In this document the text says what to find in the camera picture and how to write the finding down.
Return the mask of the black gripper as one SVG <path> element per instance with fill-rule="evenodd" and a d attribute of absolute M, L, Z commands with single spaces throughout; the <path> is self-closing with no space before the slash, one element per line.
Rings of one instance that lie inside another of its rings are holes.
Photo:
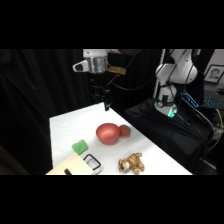
<path fill-rule="evenodd" d="M 109 89 L 107 77 L 105 75 L 96 76 L 91 86 L 94 98 L 103 101 L 105 111 L 108 111 L 112 105 L 112 92 Z"/>

